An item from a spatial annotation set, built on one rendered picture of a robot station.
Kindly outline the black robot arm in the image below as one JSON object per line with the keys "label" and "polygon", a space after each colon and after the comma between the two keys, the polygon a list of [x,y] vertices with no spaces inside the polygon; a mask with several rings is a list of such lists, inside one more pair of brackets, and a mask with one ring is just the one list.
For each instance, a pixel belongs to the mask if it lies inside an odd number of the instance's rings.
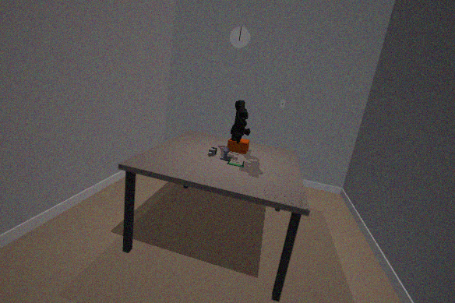
{"label": "black robot arm", "polygon": [[[248,117],[249,117],[248,112],[245,109],[245,101],[244,100],[236,101],[235,102],[235,107],[236,107],[236,110],[237,110],[236,111],[236,116],[235,116],[235,124],[232,126],[232,129],[231,129],[231,134],[232,135],[231,135],[231,139],[230,139],[230,140],[233,140],[233,141],[236,141],[236,138],[235,138],[234,134],[237,131],[237,125],[240,125],[241,127],[246,127],[247,126],[247,122],[245,120],[248,119]],[[250,133],[250,129],[243,128],[242,134],[243,133],[248,136],[249,133]]]}

